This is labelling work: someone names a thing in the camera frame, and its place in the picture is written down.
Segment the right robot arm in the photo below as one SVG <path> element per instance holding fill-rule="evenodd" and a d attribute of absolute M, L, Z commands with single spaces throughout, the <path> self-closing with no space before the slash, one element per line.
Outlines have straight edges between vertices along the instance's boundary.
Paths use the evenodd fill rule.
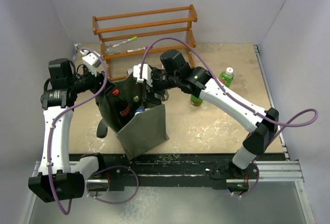
<path fill-rule="evenodd" d="M 163 95 L 165 90 L 179 88 L 218 107 L 243 126 L 248 135 L 229 166 L 234 178 L 242 178 L 249 164 L 264 154 L 274 139 L 278 111 L 274 108 L 265 110 L 252 104 L 224 86 L 219 79 L 213 78 L 210 71 L 203 67 L 191 68 L 175 49 L 164 52 L 160 60 L 164 67 L 162 70 L 146 63 L 135 67 L 136 81 L 145 83 L 148 94 Z"/>

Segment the green soda bottle yellow label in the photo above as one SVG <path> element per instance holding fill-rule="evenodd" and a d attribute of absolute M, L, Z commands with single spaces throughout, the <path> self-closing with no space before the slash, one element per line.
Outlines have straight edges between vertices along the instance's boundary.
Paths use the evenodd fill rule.
<path fill-rule="evenodd" d="M 135 95 L 133 97 L 133 109 L 136 110 L 136 109 L 139 109 L 141 106 L 141 99 L 138 95 Z"/>

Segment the blue orange juice carton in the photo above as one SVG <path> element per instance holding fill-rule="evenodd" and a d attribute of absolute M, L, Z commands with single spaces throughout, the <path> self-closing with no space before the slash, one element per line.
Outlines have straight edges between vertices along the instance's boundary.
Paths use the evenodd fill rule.
<path fill-rule="evenodd" d="M 143 112 L 145 112 L 145 111 L 147 111 L 147 110 L 149 110 L 149 108 L 137 109 L 137 110 L 135 111 L 135 115 L 138 115 L 138 114 L 140 114 L 140 113 L 143 113 Z"/>

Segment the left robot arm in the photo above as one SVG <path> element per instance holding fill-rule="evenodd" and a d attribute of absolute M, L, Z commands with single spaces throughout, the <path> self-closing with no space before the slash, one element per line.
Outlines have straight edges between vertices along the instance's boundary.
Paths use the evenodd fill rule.
<path fill-rule="evenodd" d="M 82 156 L 77 164 L 70 164 L 70 125 L 77 96 L 85 91 L 97 96 L 108 82 L 106 72 L 97 71 L 105 65 L 103 60 L 93 57 L 83 65 L 80 75 L 69 59 L 48 63 L 50 77 L 40 98 L 45 122 L 42 160 L 37 175 L 28 179 L 29 189 L 44 202 L 80 198 L 90 176 L 100 179 L 106 173 L 100 153 Z"/>

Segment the orange drink plastic bottle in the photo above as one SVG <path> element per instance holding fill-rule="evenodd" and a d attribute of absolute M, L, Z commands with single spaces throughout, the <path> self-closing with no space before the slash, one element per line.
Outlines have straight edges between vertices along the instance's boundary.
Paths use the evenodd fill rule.
<path fill-rule="evenodd" d="M 232 67 L 228 67 L 219 76 L 220 82 L 224 84 L 227 88 L 231 86 L 233 79 L 234 79 L 234 69 Z"/>

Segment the Coca-Cola glass bottle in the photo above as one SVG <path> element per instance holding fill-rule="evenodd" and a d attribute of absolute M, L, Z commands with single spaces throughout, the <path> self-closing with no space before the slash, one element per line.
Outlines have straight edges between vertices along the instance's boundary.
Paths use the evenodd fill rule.
<path fill-rule="evenodd" d="M 131 119 L 130 106 L 121 96 L 119 89 L 114 88 L 111 92 L 114 97 L 115 110 L 118 113 L 121 125 L 124 127 Z"/>

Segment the grey-green canvas bag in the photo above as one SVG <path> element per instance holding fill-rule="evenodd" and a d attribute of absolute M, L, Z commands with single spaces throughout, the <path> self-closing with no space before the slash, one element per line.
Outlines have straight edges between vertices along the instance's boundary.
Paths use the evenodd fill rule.
<path fill-rule="evenodd" d="M 130 121 L 123 127 L 114 106 L 112 92 L 105 96 L 97 96 L 96 104 L 102 119 L 98 124 L 96 136 L 106 137 L 108 129 L 114 133 L 129 160 L 132 160 L 158 145 L 167 141 L 166 109 L 164 104 L 154 105 L 143 101 L 143 89 L 145 83 L 136 83 L 132 75 L 125 80 L 114 82 L 115 88 L 119 89 L 121 96 L 130 106 Z M 141 99 L 142 108 L 149 110 L 135 115 L 133 109 L 133 97 L 138 95 Z"/>

